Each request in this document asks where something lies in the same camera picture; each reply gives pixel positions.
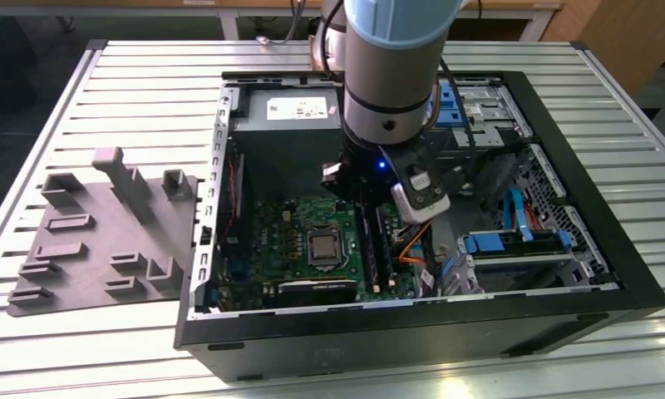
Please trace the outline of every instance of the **cpu socket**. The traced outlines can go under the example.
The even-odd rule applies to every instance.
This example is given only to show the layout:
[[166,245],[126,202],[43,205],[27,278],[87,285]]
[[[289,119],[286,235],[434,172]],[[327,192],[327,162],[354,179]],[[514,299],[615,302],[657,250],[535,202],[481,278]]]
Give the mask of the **cpu socket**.
[[339,230],[335,226],[307,230],[307,264],[321,272],[342,264]]

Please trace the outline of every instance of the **wire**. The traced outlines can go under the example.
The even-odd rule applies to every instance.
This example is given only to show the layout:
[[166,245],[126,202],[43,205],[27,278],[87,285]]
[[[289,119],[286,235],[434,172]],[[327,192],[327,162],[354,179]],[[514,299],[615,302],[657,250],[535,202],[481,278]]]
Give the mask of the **wire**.
[[290,24],[290,29],[287,29],[286,38],[281,42],[274,42],[267,37],[257,37],[255,40],[258,40],[261,44],[266,45],[273,44],[274,46],[282,46],[283,44],[286,44],[290,41],[290,39],[293,39],[293,35],[298,28],[299,17],[302,16],[302,10],[305,9],[305,7],[306,7],[306,0],[298,0],[298,8],[295,9],[295,12],[293,14],[293,22]]
[[431,104],[431,115],[429,120],[423,124],[425,129],[430,129],[435,125],[438,120],[438,114],[441,112],[441,84],[438,82],[438,74],[435,75],[435,82],[433,83],[433,104]]
[[405,257],[406,254],[409,253],[409,249],[411,249],[413,244],[418,241],[418,237],[421,237],[421,234],[425,232],[425,230],[429,228],[430,225],[431,221],[429,220],[427,222],[425,222],[423,227],[418,229],[418,232],[413,236],[411,241],[409,242],[409,244],[403,248],[403,251],[401,251],[401,254],[398,255],[398,262],[407,262],[407,260],[405,259],[410,259]]
[[398,262],[403,262],[407,264],[425,264],[425,261],[419,258],[401,258]]
[[330,22],[333,21],[334,15],[337,14],[339,7],[342,7],[342,2],[343,2],[342,0],[338,0],[337,4],[334,4],[334,7],[331,8],[330,11],[330,15],[325,18],[325,21],[322,22],[322,31],[319,31],[319,62],[322,63],[322,71],[325,71],[325,74],[330,79],[333,77],[333,73],[330,72],[330,65],[327,64],[327,51],[325,50],[325,41],[327,36],[327,28],[330,27]]
[[229,224],[226,225],[226,230],[223,230],[223,236],[221,237],[221,242],[226,239],[229,235],[229,230],[231,228],[233,219],[235,218],[235,188],[233,185],[233,162],[229,160],[229,193],[231,194],[231,217],[229,218]]
[[475,139],[473,138],[473,131],[470,129],[470,122],[467,121],[467,115],[465,114],[463,102],[461,99],[461,93],[457,90],[455,80],[453,79],[453,75],[450,74],[450,70],[447,69],[447,65],[445,64],[443,57],[439,58],[441,69],[443,70],[445,79],[450,85],[450,90],[453,91],[453,96],[455,97],[457,103],[457,113],[461,115],[461,122],[463,123],[463,131],[467,136],[467,146],[470,147],[470,160],[467,165],[465,166],[465,174],[467,176],[467,180],[471,180],[473,170],[475,166]]

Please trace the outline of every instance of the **sticker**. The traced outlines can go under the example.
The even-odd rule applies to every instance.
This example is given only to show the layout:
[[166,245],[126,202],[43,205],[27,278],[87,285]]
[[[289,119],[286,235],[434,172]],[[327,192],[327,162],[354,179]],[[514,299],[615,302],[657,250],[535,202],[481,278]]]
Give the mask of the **sticker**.
[[425,269],[421,272],[421,279],[423,280],[425,285],[433,288],[433,276]]
[[214,0],[182,0],[185,6],[213,6]]
[[275,97],[266,103],[266,119],[325,119],[327,106],[325,97]]
[[531,4],[533,8],[558,8],[559,5],[551,2],[535,2]]

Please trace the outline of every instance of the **red cable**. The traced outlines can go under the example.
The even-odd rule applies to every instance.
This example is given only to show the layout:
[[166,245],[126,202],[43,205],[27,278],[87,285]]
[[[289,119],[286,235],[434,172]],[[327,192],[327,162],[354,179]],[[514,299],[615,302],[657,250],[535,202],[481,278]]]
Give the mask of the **red cable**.
[[226,225],[226,230],[223,230],[223,236],[221,237],[221,242],[226,239],[229,235],[229,230],[233,224],[233,218],[235,218],[235,188],[233,187],[233,163],[229,160],[229,193],[231,194],[231,217],[229,218],[229,224]]

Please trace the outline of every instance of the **table in background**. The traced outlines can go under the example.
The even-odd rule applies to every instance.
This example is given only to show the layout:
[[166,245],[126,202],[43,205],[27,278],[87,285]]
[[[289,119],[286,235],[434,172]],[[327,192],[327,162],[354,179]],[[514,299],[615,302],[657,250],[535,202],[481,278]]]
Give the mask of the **table in background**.
[[[310,67],[307,42],[91,44],[0,208],[0,394],[665,398],[665,309],[542,356],[231,386],[171,348],[174,301],[10,318],[7,292],[42,217],[47,173],[105,181],[89,164],[93,149],[118,145],[142,177],[183,169],[203,181],[221,73]],[[567,43],[454,42],[443,57],[451,69],[526,73],[665,288],[665,139],[590,52]]]
[[[309,0],[305,17],[319,15],[319,0]],[[519,19],[527,23],[521,42],[538,42],[562,0],[483,0],[483,19]],[[287,0],[0,0],[0,15],[58,17],[205,17],[221,19],[225,40],[238,40],[237,17],[290,17]],[[477,17],[477,3],[458,18]]]

